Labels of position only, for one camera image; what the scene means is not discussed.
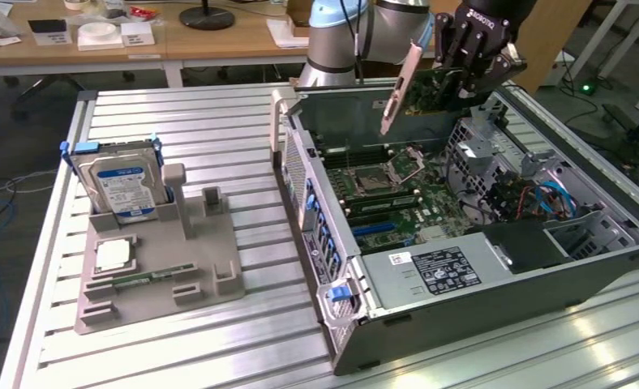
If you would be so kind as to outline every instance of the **circuit board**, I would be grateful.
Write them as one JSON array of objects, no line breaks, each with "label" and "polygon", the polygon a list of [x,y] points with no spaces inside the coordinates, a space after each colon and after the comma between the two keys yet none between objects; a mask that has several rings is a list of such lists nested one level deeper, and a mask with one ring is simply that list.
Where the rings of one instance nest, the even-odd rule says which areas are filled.
[{"label": "circuit board", "polygon": [[456,195],[440,183],[437,163],[416,147],[393,151],[385,163],[328,170],[364,254],[461,236],[472,226]]}]

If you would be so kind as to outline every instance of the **aluminum table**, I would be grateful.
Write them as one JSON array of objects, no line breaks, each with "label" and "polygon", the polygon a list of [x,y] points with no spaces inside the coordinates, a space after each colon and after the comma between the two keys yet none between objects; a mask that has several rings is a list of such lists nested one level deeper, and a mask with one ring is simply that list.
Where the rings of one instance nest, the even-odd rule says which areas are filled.
[{"label": "aluminum table", "polygon": [[[60,164],[0,387],[639,387],[639,271],[569,310],[332,375],[269,161],[270,93],[282,86],[101,92],[78,102],[71,142],[155,131],[166,161],[186,165],[187,192],[219,185],[230,196],[247,296],[79,336],[71,327],[90,205]],[[525,135],[523,119],[508,118]],[[537,135],[520,138],[543,148]]]}]

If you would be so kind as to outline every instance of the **floor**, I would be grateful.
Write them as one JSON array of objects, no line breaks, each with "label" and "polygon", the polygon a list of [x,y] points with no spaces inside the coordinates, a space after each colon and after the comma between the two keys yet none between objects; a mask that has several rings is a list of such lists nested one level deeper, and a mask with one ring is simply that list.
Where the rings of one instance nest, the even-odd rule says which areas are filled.
[{"label": "floor", "polygon": [[[596,26],[576,31],[568,42],[568,51],[579,53],[591,38]],[[591,65],[596,65],[619,36],[608,36],[595,54]],[[639,100],[639,71],[633,71],[639,63],[639,46],[629,52],[613,72],[613,90],[600,90],[591,98],[596,104],[611,102],[625,108],[628,114],[639,120],[639,111],[632,105]],[[282,76],[297,76],[300,66],[281,66]],[[89,89],[147,89],[165,88],[166,79],[161,71],[139,71],[134,73],[137,80],[133,83],[123,81],[121,73],[102,73],[98,75],[78,75],[78,81]],[[579,81],[591,77],[593,70],[588,66]],[[253,83],[274,81],[271,68],[266,67],[265,75],[259,66],[241,66],[229,70],[229,79],[218,78],[217,69],[198,69],[187,71],[187,84],[205,85],[213,83]],[[74,109],[75,92],[68,86],[56,84],[42,95],[26,104],[30,117],[24,122],[14,122],[8,116],[8,104],[15,97],[35,82],[36,77],[20,77],[20,86],[8,88],[0,79],[0,177],[18,177],[35,171],[56,169],[59,153],[58,145],[66,137],[67,127]],[[585,112],[591,106],[563,95],[555,88],[544,88],[536,98],[548,110],[561,119]],[[608,124],[601,121],[601,112],[585,115],[573,121],[576,127],[595,130],[597,134]],[[52,175],[34,178],[24,182],[19,189],[43,187],[52,182]],[[0,201],[6,201],[8,193],[0,193]],[[40,225],[43,223],[50,191],[34,194],[18,194],[15,199],[15,218],[0,232],[0,279],[3,290],[8,298],[10,323],[15,322],[19,309],[27,272],[31,266]],[[0,331],[0,369],[11,330]]]}]

